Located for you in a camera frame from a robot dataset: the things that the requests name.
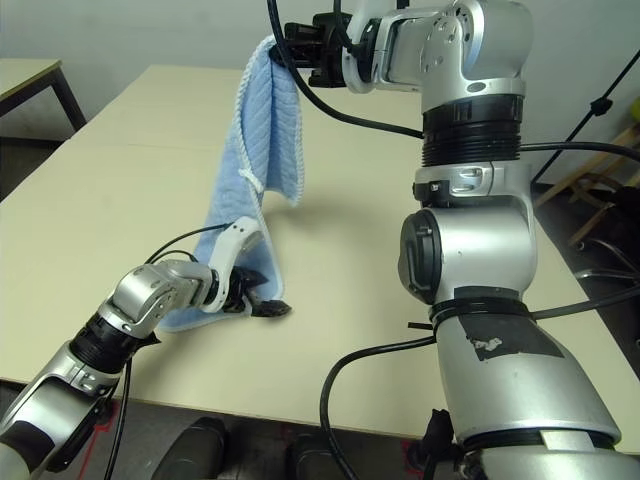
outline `black cable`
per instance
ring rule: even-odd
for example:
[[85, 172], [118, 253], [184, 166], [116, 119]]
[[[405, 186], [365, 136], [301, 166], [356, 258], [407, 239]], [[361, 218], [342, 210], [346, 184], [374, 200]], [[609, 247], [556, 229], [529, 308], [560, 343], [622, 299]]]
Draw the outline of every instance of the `black cable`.
[[520, 145], [521, 152], [536, 152], [540, 150], [591, 150], [595, 152], [609, 152], [640, 162], [640, 152], [633, 148], [622, 147], [612, 143], [600, 142], [544, 142]]
[[276, 45], [278, 46], [278, 50], [280, 51], [282, 61], [287, 67], [287, 70], [289, 70], [289, 73], [293, 77], [293, 80], [296, 82], [296, 85], [298, 86], [300, 91], [313, 105], [315, 105], [318, 109], [320, 109], [330, 117], [335, 118], [336, 120], [339, 120], [341, 122], [350, 123], [359, 127], [382, 130], [385, 132], [399, 133], [401, 135], [408, 135], [414, 138], [421, 139], [424, 137], [422, 131], [420, 130], [413, 130], [407, 127], [400, 127], [398, 125], [390, 125], [388, 123], [376, 122], [374, 120], [366, 120], [363, 118], [354, 117], [352, 115], [347, 115], [346, 113], [339, 112], [338, 110], [324, 103], [315, 93], [313, 93], [313, 90], [311, 90], [311, 88], [305, 83], [304, 79], [300, 76], [300, 73], [295, 67], [293, 58], [291, 58], [291, 53], [286, 46], [284, 34], [282, 33], [282, 26], [280, 25], [280, 16], [278, 14], [278, 6], [276, 0], [267, 0], [267, 8], [269, 10], [269, 21], [271, 22], [271, 29], [273, 30], [273, 35], [276, 39]]
[[190, 232], [183, 233], [182, 235], [177, 236], [173, 240], [169, 240], [167, 243], [165, 243], [163, 246], [161, 246], [158, 250], [153, 252], [153, 254], [144, 263], [153, 263], [154, 261], [157, 260], [156, 257], [158, 255], [160, 255], [163, 250], [165, 250], [167, 247], [170, 247], [174, 243], [179, 242], [183, 238], [190, 237], [191, 235], [196, 235], [197, 233], [208, 232], [210, 230], [218, 230], [218, 229], [221, 229], [221, 228], [227, 228], [229, 225], [230, 225], [229, 223], [221, 223], [220, 225], [212, 225], [210, 227], [198, 228], [197, 230], [192, 230]]
[[324, 434], [327, 436], [331, 456], [340, 467], [340, 470], [342, 471], [344, 476], [349, 480], [357, 480], [358, 476], [353, 471], [351, 465], [349, 465], [349, 462], [347, 461], [342, 449], [340, 448], [338, 440], [331, 428], [331, 422], [329, 421], [329, 395], [331, 394], [331, 387], [333, 386], [333, 382], [338, 376], [338, 373], [340, 373], [340, 370], [342, 370], [345, 366], [355, 360], [358, 360], [359, 358], [370, 357], [372, 355], [380, 355], [382, 353], [388, 352], [410, 350], [412, 348], [433, 345], [434, 343], [436, 343], [436, 338], [431, 335], [429, 337], [410, 340], [408, 342], [391, 343], [389, 345], [380, 345], [378, 347], [365, 348], [363, 350], [358, 350], [357, 352], [353, 352], [342, 357], [329, 371], [329, 375], [327, 375], [327, 379], [324, 381], [324, 385], [322, 386], [322, 393], [320, 394], [320, 426]]
[[111, 445], [111, 454], [107, 463], [107, 470], [104, 472], [104, 480], [111, 480], [113, 469], [116, 466], [116, 458], [118, 450], [120, 450], [120, 442], [122, 441], [122, 431], [124, 430], [124, 419], [127, 414], [127, 404], [129, 403], [129, 389], [131, 388], [131, 368], [133, 359], [127, 360], [124, 370], [124, 387], [122, 390], [122, 400], [120, 403], [120, 412], [118, 412], [118, 423], [116, 424], [116, 432]]
[[[575, 136], [578, 133], [580, 133], [580, 130], [582, 130], [582, 128], [587, 124], [587, 122], [589, 122], [589, 120], [591, 120], [591, 117], [593, 117], [596, 114], [596, 112], [594, 111], [594, 104], [600, 99], [606, 100], [607, 97], [609, 95], [611, 95], [611, 92], [613, 92], [613, 90], [618, 86], [618, 84], [627, 75], [629, 70], [631, 70], [631, 67], [633, 67], [633, 65], [638, 61], [639, 58], [640, 58], [640, 50], [638, 50], [635, 53], [635, 55], [633, 57], [631, 57], [631, 60], [629, 60], [629, 63], [627, 63], [627, 65], [618, 74], [618, 76], [613, 81], [613, 83], [609, 86], [607, 91], [604, 92], [604, 94], [599, 99], [597, 99], [596, 101], [592, 102], [591, 108], [589, 109], [589, 111], [585, 114], [585, 116], [582, 118], [582, 120], [580, 120], [578, 122], [578, 125], [576, 125], [576, 127], [569, 134], [569, 136], [567, 137], [567, 139], [565, 141], [570, 142], [571, 140], [573, 140], [575, 138]], [[542, 168], [540, 169], [540, 171], [538, 171], [538, 173], [536, 173], [535, 177], [533, 177], [533, 180], [531, 180], [531, 183], [537, 182], [540, 179], [540, 177], [542, 175], [544, 175], [544, 172], [546, 172], [547, 169], [553, 164], [553, 162], [555, 162], [555, 160], [560, 156], [561, 152], [562, 152], [562, 150], [556, 150], [556, 152], [551, 156], [551, 158], [549, 160], [547, 160], [547, 163], [545, 163], [542, 166]]]
[[156, 263], [158, 260], [160, 260], [163, 257], [166, 257], [167, 255], [172, 255], [174, 253], [180, 253], [181, 255], [184, 255], [186, 257], [189, 257], [189, 259], [192, 262], [197, 262], [198, 259], [192, 255], [191, 253], [187, 252], [186, 250], [167, 250], [166, 252], [162, 252], [161, 254], [157, 255], [154, 259], [153, 259], [153, 263]]
[[355, 45], [349, 38], [347, 33], [347, 27], [344, 25], [342, 18], [342, 2], [340, 0], [333, 0], [333, 23], [335, 24], [336, 33], [340, 37], [340, 43], [346, 48], [347, 52], [353, 54]]
[[595, 308], [608, 307], [616, 303], [624, 302], [635, 296], [640, 295], [640, 285], [626, 288], [611, 295], [606, 295], [597, 300], [588, 300], [586, 302], [574, 303], [565, 307], [550, 308], [548, 310], [538, 310], [531, 312], [531, 318], [534, 320], [542, 320], [543, 318], [562, 317], [563, 315], [571, 315], [572, 313], [586, 312]]

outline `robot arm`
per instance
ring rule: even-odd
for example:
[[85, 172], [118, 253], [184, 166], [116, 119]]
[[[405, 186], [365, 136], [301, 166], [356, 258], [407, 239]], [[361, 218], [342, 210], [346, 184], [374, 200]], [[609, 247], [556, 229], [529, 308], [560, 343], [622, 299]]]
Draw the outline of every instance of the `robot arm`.
[[335, 18], [314, 19], [324, 51], [337, 44], [342, 61], [314, 64], [310, 84], [421, 94], [413, 193], [422, 208], [403, 225], [398, 272], [432, 305], [464, 452], [457, 478], [640, 478], [640, 465], [613, 449], [620, 431], [579, 363], [522, 303], [536, 268], [529, 165], [518, 159], [529, 12], [503, 0], [385, 11], [388, 3], [343, 16], [350, 52]]
[[244, 311], [253, 301], [249, 289], [265, 279], [234, 263], [260, 237], [257, 222], [242, 217], [220, 234], [209, 265], [167, 260], [125, 275], [9, 407], [0, 424], [2, 478], [65, 469], [107, 407], [127, 360], [159, 343], [153, 331], [169, 312]]

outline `white wall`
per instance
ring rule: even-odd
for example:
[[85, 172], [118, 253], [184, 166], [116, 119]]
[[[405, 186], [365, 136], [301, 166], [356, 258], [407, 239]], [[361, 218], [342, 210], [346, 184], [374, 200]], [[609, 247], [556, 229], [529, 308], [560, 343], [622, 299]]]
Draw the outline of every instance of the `white wall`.
[[[536, 32], [525, 71], [523, 139], [561, 140], [640, 46], [640, 1], [523, 1]], [[309, 22], [314, 13], [330, 10], [332, 2], [279, 3], [283, 22]], [[344, 9], [351, 11], [355, 3], [345, 1]], [[150, 64], [242, 68], [269, 33], [263, 0], [0, 0], [0, 15], [0, 54], [61, 58], [88, 117]], [[613, 138], [630, 123], [628, 105], [638, 95], [640, 65], [612, 96], [616, 103], [610, 113], [593, 119], [579, 138]], [[0, 133], [66, 138], [72, 132], [55, 97], [46, 92], [5, 116]], [[538, 165], [549, 156], [525, 155]], [[564, 154], [544, 179], [559, 178], [588, 155]]]

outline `beige table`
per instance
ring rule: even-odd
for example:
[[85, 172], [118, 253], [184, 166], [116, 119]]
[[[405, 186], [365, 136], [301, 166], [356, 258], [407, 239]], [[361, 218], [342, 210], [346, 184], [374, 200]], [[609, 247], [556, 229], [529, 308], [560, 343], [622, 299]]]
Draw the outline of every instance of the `beige table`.
[[87, 121], [60, 68], [62, 62], [42, 58], [0, 58], [0, 116], [51, 87], [71, 125], [80, 130]]
[[[240, 72], [152, 67], [0, 204], [0, 376], [27, 381], [115, 282], [165, 240], [202, 224]], [[344, 111], [418, 125], [419, 99], [324, 96]], [[266, 220], [294, 312], [160, 334], [134, 362], [133, 396], [163, 404], [317, 423], [322, 382], [357, 348], [416, 338], [427, 309], [397, 278], [400, 226], [418, 141], [338, 123], [302, 102], [306, 192]], [[539, 231], [532, 309], [585, 299]], [[187, 247], [193, 241], [185, 242]], [[640, 383], [596, 313], [542, 325], [578, 358], [640, 452]], [[422, 435], [445, 407], [437, 346], [362, 360], [338, 378], [335, 425]]]

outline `light blue cloth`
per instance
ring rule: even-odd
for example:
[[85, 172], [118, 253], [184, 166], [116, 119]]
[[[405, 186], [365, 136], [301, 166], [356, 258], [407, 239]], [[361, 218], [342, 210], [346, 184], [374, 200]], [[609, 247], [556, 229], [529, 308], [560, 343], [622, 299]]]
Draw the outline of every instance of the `light blue cloth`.
[[[258, 221], [264, 238], [238, 258], [236, 265], [256, 270], [268, 279], [255, 289], [262, 300], [281, 299], [283, 294], [282, 277], [262, 216], [264, 190], [280, 192], [296, 205], [304, 183], [298, 93], [289, 72], [269, 58], [274, 44], [273, 37], [263, 40], [244, 71], [205, 221], [205, 225], [217, 225], [241, 216]], [[195, 249], [198, 261], [208, 263], [219, 234], [201, 235]], [[249, 313], [250, 307], [241, 314], [207, 314], [191, 308], [168, 315], [159, 328], [176, 332]]]

